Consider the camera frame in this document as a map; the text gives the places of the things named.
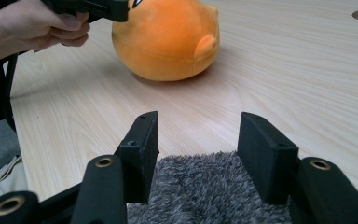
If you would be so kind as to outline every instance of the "black mechanical part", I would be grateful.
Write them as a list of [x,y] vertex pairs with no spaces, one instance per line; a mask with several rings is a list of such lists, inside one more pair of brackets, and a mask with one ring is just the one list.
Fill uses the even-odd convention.
[[139,116],[121,141],[115,155],[123,162],[125,201],[147,203],[157,162],[158,112]]
[[71,224],[127,223],[121,159],[104,155],[89,162]]
[[0,223],[127,223],[126,203],[148,201],[157,156],[154,111],[134,121],[115,155],[91,160],[80,184],[42,203],[29,191],[1,196]]
[[268,120],[241,114],[238,156],[265,203],[285,204],[289,170],[296,167],[298,147]]
[[16,191],[0,197],[0,223],[38,223],[39,201],[36,194],[29,191]]
[[286,203],[293,223],[358,224],[358,191],[332,162],[297,157],[298,147],[264,118],[242,113],[238,155],[260,198]]
[[317,223],[358,223],[358,191],[334,163],[305,158],[298,178]]
[[110,21],[128,20],[128,0],[42,0],[55,13],[89,12],[96,18]]

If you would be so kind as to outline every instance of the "stuffed animal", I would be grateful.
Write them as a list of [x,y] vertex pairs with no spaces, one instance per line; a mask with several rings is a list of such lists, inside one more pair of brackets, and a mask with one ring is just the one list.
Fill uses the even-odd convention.
[[193,77],[215,59],[217,8],[198,0],[130,0],[129,20],[114,22],[119,59],[136,75],[157,81]]

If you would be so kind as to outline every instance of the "human hand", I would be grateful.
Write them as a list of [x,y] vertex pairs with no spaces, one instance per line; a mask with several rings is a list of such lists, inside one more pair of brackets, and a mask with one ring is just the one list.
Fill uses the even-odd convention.
[[0,14],[15,51],[41,50],[58,43],[79,47],[89,37],[89,13],[57,15],[40,0],[20,0],[0,10]]

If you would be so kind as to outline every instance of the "fuzzy mat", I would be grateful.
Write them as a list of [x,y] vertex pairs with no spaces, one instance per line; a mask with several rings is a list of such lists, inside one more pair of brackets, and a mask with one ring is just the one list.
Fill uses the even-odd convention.
[[262,203],[235,152],[168,157],[156,165],[149,205],[129,223],[291,223],[287,206]]

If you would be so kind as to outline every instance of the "wood grain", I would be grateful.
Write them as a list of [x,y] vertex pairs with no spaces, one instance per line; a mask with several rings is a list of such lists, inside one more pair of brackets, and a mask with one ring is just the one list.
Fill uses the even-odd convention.
[[202,74],[152,82],[111,43],[111,21],[81,48],[19,58],[12,105],[28,184],[44,200],[113,153],[135,118],[158,111],[160,157],[234,151],[241,111],[268,119],[338,165],[358,188],[358,1],[205,1],[219,9],[221,46]]

